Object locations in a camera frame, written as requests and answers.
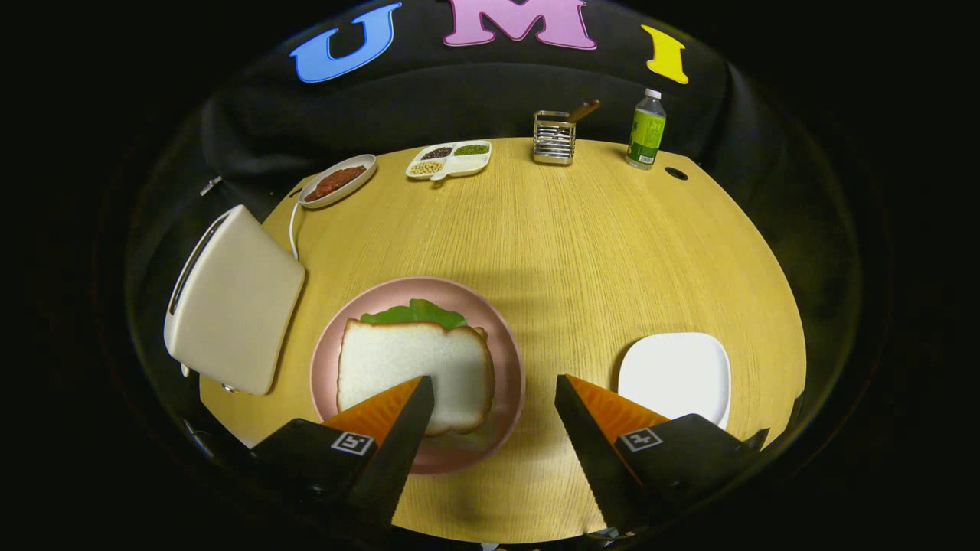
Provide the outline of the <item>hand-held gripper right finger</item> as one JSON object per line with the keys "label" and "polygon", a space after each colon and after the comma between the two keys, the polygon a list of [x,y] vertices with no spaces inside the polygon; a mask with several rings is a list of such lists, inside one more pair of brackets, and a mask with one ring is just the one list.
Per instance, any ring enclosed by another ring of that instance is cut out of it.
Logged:
{"label": "hand-held gripper right finger", "polygon": [[668,419],[587,380],[560,374],[554,407],[609,526],[656,527],[731,484],[766,430],[741,440],[698,414]]}

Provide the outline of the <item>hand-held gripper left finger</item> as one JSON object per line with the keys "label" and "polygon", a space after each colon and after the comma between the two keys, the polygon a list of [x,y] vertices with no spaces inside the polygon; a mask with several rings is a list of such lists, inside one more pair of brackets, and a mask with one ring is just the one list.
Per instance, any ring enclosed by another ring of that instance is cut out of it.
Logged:
{"label": "hand-held gripper left finger", "polygon": [[287,422],[250,458],[315,522],[388,529],[433,409],[431,377],[414,377],[325,421]]}

